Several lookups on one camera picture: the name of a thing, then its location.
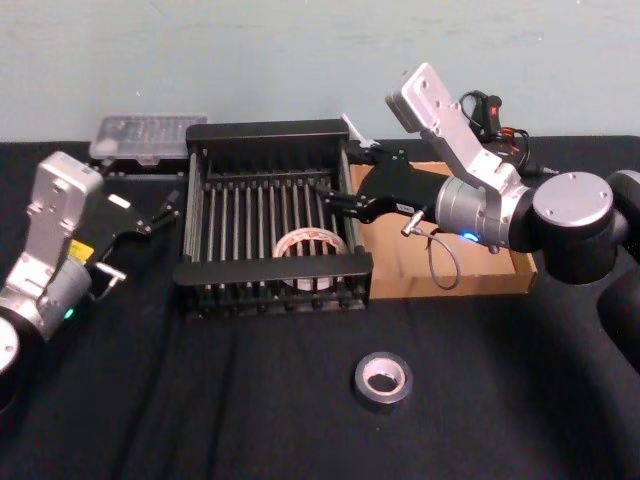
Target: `masking tape roll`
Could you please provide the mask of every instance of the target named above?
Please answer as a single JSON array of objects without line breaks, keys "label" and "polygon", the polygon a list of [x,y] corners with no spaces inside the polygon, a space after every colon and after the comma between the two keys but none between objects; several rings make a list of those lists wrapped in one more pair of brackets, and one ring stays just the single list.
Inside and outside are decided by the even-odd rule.
[{"label": "masking tape roll", "polygon": [[[276,243],[275,248],[273,249],[273,257],[279,258],[288,255],[289,249],[299,243],[303,242],[322,242],[330,245],[336,250],[336,254],[344,255],[349,250],[347,245],[344,243],[344,240],[340,238],[340,236],[336,235],[329,230],[323,230],[322,228],[299,228],[297,230],[293,230],[286,235],[284,235],[278,243]],[[285,283],[291,287],[297,288],[298,290],[304,290],[310,292],[313,290],[313,279],[312,278],[301,278],[298,280],[285,280]],[[318,290],[326,290],[331,286],[330,278],[318,278],[317,279],[317,289]]]}]

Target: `metal rack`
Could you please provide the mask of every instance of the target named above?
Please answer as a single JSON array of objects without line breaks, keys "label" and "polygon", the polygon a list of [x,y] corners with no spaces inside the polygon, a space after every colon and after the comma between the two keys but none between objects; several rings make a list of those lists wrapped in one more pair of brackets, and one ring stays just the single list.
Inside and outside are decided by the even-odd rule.
[{"label": "metal rack", "polygon": [[[196,125],[190,155],[183,261],[174,271],[187,309],[244,315],[364,308],[371,255],[353,220],[326,211],[315,186],[350,188],[341,120]],[[276,242],[304,227],[330,230],[348,246],[298,244],[273,258]],[[318,289],[318,279],[331,278]],[[311,279],[313,288],[297,288]]]}]

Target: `roll of tape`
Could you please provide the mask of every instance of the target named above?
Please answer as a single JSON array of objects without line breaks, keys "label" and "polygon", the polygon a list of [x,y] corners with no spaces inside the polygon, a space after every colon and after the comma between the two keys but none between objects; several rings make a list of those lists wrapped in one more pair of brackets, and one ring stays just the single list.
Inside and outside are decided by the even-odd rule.
[{"label": "roll of tape", "polygon": [[[273,249],[273,257],[284,257],[288,254],[291,247],[298,243],[312,241],[330,245],[335,248],[338,255],[344,255],[348,252],[347,245],[344,243],[344,240],[335,233],[330,232],[329,230],[323,230],[322,228],[309,227],[299,228],[284,235],[280,240],[278,240],[278,243],[276,243],[276,246]],[[313,290],[313,279],[311,278],[301,278],[299,280],[295,280],[295,282],[293,280],[285,280],[285,283],[289,286],[298,288],[298,290],[304,290],[307,292]],[[318,290],[326,290],[330,286],[330,278],[318,279]]]},{"label": "roll of tape", "polygon": [[356,367],[356,396],[373,412],[391,413],[405,401],[412,388],[413,375],[409,365],[393,353],[371,353]]}]

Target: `black tablecloth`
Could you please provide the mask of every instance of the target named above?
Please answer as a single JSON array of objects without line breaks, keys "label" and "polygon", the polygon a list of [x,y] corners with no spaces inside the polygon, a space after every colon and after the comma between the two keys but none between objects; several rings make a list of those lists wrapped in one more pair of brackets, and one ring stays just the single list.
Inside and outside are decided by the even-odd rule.
[{"label": "black tablecloth", "polygon": [[[410,158],[420,147],[409,145]],[[538,138],[533,157],[640,169],[634,137]],[[0,145],[0,276],[22,247],[37,162],[87,144]],[[107,188],[152,213],[175,181]],[[621,478],[640,473],[640,377],[598,294],[541,272],[528,296],[372,302],[368,311],[187,323],[172,302],[180,233],[116,259],[130,273],[49,343],[0,478]],[[414,374],[404,408],[361,408],[350,379],[386,350]]]}]

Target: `cardboard box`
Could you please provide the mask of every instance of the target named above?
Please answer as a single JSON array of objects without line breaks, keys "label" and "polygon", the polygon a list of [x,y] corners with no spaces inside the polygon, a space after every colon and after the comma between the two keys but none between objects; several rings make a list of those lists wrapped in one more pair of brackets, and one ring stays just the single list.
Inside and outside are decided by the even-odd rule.
[{"label": "cardboard box", "polygon": [[[451,175],[446,164],[414,163],[421,170]],[[351,166],[354,191],[371,169],[367,165]],[[400,230],[408,217],[389,214],[375,222],[359,224],[365,248],[373,254],[371,298],[415,298],[432,296],[492,295],[528,293],[537,269],[530,254],[501,249],[496,255],[488,248],[476,245],[453,234],[438,234],[449,245],[460,263],[460,282],[453,290],[438,287],[429,271],[427,239],[416,235],[405,238]],[[420,227],[430,232],[435,225],[422,222]],[[444,248],[432,243],[434,270],[440,283],[450,285],[455,280],[455,265]]]}]

